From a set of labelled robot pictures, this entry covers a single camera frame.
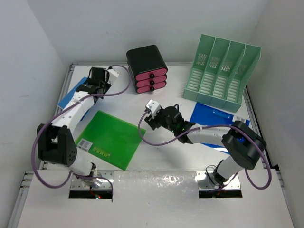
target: white wall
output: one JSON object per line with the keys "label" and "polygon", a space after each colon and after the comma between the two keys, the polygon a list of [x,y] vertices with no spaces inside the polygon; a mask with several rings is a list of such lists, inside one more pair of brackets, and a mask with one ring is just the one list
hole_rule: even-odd
{"label": "white wall", "polygon": [[192,61],[200,35],[248,42],[268,0],[27,0],[63,62],[126,61],[156,44]]}
{"label": "white wall", "polygon": [[294,223],[304,227],[304,1],[270,0],[252,43],[262,57],[249,93]]}
{"label": "white wall", "polygon": [[0,0],[0,227],[7,226],[36,128],[55,111],[64,66],[25,0]]}

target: green folder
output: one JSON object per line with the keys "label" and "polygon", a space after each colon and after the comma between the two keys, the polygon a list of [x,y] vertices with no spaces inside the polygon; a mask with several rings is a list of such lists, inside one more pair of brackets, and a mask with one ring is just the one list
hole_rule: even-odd
{"label": "green folder", "polygon": [[[146,131],[141,129],[141,132],[144,135]],[[126,170],[141,140],[137,126],[98,111],[76,140],[76,145]]]}

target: sticker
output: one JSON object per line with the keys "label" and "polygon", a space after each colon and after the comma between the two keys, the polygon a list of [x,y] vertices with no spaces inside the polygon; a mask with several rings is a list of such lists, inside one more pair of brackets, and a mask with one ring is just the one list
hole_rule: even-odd
{"label": "sticker", "polygon": [[85,140],[85,139],[81,139],[79,141],[77,147],[88,152],[92,145],[93,145],[92,142]]}
{"label": "sticker", "polygon": [[232,121],[235,122],[236,120],[242,121],[243,123],[246,124],[246,119],[239,117],[237,115],[234,115]]}

